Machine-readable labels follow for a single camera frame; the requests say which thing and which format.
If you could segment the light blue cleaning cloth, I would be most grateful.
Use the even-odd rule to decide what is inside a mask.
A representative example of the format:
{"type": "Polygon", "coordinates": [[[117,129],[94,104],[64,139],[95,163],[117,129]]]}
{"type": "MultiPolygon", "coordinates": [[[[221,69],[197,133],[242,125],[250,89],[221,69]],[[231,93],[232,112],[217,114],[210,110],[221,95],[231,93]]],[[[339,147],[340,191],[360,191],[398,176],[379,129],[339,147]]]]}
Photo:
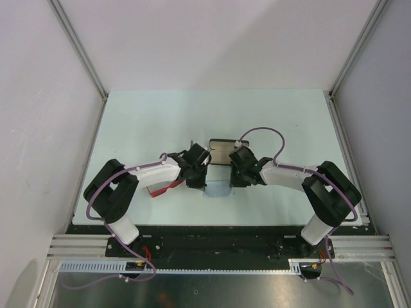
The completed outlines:
{"type": "Polygon", "coordinates": [[[209,198],[223,198],[234,194],[228,180],[212,180],[206,183],[204,196],[209,198]]]}

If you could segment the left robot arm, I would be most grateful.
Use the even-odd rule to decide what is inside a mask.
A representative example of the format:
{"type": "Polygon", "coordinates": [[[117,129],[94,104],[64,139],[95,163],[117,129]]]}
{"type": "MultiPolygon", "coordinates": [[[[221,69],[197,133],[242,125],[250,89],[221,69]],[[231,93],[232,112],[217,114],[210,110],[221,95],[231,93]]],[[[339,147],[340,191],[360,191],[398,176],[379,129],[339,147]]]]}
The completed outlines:
{"type": "Polygon", "coordinates": [[[138,189],[157,184],[169,186],[184,182],[192,189],[206,188],[207,167],[211,162],[209,150],[194,143],[188,150],[163,153],[156,162],[126,168],[116,159],[108,160],[83,192],[87,201],[86,216],[101,221],[119,241],[127,256],[137,255],[142,248],[140,232],[127,216],[128,208],[138,189]]]}

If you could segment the dark green glasses case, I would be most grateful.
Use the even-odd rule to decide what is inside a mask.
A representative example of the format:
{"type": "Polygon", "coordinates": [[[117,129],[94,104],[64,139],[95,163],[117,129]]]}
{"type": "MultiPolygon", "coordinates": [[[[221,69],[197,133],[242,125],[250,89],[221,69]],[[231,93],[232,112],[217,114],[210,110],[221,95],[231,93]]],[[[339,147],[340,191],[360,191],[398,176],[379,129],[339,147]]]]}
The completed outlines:
{"type": "Polygon", "coordinates": [[[239,145],[250,146],[250,142],[235,139],[210,139],[211,165],[229,166],[231,164],[229,154],[239,145]]]}

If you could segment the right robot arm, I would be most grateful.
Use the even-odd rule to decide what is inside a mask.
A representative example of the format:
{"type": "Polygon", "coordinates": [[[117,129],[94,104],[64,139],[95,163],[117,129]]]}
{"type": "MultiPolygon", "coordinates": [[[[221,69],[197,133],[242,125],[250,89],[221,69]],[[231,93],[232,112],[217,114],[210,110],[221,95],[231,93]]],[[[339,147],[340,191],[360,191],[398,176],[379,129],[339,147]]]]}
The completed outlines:
{"type": "Polygon", "coordinates": [[[325,161],[312,169],[277,163],[268,157],[258,160],[247,146],[235,148],[229,157],[231,187],[276,185],[306,195],[314,215],[295,239],[285,245],[292,253],[312,257],[321,241],[345,222],[348,215],[358,218],[355,207],[362,195],[333,162],[325,161]]]}

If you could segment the red sunglasses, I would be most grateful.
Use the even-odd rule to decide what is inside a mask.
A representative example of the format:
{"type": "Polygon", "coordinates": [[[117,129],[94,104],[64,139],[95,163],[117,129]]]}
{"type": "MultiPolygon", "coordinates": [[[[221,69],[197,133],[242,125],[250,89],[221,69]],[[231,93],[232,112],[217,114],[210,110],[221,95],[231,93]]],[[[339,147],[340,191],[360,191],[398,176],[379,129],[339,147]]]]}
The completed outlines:
{"type": "Polygon", "coordinates": [[[158,196],[161,196],[165,193],[167,193],[168,190],[170,189],[174,189],[176,187],[178,187],[179,185],[183,184],[185,182],[185,180],[175,180],[173,182],[170,182],[167,186],[158,188],[158,189],[154,189],[152,187],[147,187],[147,191],[150,194],[150,196],[152,198],[156,198],[158,196]]]}

